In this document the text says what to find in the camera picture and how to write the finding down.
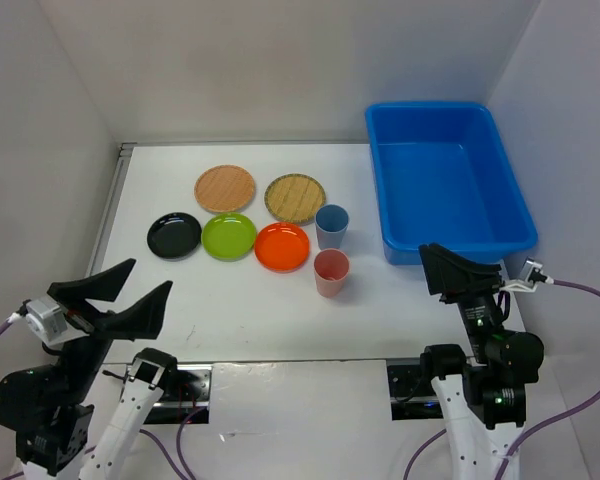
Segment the black plastic plate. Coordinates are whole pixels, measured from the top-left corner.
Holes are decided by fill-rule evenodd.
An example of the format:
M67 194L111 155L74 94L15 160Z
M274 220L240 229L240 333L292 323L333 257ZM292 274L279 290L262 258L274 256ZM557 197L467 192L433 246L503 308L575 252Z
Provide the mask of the black plastic plate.
M147 231L150 251L165 260L178 260L191 255L201 242L202 227L192 215L172 212L155 220Z

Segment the green plastic plate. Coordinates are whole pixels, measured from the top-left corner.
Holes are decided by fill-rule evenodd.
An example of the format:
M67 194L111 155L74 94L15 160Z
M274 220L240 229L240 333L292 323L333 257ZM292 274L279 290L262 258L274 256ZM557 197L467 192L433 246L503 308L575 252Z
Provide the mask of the green plastic plate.
M257 229L248 217L240 213L223 213L206 223L201 242L211 257L235 261L252 250L256 236Z

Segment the blue plastic cup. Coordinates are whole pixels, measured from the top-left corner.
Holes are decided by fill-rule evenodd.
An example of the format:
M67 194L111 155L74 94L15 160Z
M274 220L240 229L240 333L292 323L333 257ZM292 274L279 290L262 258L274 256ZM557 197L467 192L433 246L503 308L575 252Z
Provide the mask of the blue plastic cup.
M318 246L321 250L339 249L349 225L347 211L339 205L327 204L315 215Z

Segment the light wooden woven plate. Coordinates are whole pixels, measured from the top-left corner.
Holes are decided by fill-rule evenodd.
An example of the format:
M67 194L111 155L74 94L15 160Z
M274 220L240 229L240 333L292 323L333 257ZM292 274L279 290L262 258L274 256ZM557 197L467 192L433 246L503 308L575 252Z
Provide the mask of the light wooden woven plate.
M214 166L201 174L193 192L204 210L228 213L248 206L255 190L255 180L246 169L225 164Z

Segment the orange plastic plate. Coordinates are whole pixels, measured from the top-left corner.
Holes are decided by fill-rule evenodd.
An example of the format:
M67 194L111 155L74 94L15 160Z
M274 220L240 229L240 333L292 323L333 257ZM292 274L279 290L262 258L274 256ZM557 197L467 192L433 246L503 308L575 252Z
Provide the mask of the orange plastic plate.
M310 253L310 241L305 231L297 225L276 222L257 234L254 253L265 268L287 273L306 262Z

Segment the green-rimmed bamboo woven plate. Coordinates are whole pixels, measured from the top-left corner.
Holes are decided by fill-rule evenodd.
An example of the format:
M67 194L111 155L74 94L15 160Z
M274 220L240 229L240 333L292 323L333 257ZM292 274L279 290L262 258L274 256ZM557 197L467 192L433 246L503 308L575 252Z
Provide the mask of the green-rimmed bamboo woven plate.
M264 204L278 221L305 225L326 204L326 192L313 177L291 173L274 179L265 190Z

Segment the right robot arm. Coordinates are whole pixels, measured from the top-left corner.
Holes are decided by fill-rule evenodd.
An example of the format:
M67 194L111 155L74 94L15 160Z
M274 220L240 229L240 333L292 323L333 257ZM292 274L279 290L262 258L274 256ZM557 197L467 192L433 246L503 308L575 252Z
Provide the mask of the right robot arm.
M430 345L418 380L441 402L456 479L518 479L516 441L527 418L526 387L539 379L544 344L532 333L505 328L514 292L532 293L544 280L528 262L506 280L495 264L479 264L445 247L419 248L431 295L458 308L472 354L456 344Z

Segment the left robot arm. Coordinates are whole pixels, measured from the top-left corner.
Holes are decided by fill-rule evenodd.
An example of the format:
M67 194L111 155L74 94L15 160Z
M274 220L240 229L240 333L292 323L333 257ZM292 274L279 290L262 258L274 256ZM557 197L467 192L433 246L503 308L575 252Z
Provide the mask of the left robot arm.
M173 283L167 280L124 311L94 302L117 299L134 266L127 259L96 275L54 282L7 320L23 320L47 347L52 364L12 372L0 381L0 425L15 432L16 456L28 479L117 479L154 404L179 387L177 360L145 348L133 359L117 407L87 453L95 412L85 399L116 340L154 340L163 327Z

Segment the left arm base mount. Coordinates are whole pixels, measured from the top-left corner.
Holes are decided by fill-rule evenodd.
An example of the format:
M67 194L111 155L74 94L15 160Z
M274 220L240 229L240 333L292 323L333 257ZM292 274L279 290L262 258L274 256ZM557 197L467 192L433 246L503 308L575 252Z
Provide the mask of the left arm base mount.
M121 373L106 367L104 374L121 380L122 390L113 422L122 419L133 419L140 425L208 422L210 365L168 367L136 359Z

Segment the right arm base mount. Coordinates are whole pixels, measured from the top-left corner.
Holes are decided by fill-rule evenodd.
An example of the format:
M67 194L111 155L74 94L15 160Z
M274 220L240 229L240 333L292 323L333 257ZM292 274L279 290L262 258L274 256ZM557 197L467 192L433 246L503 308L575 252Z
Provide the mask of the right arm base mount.
M415 358L386 361L393 421L442 419L438 397Z

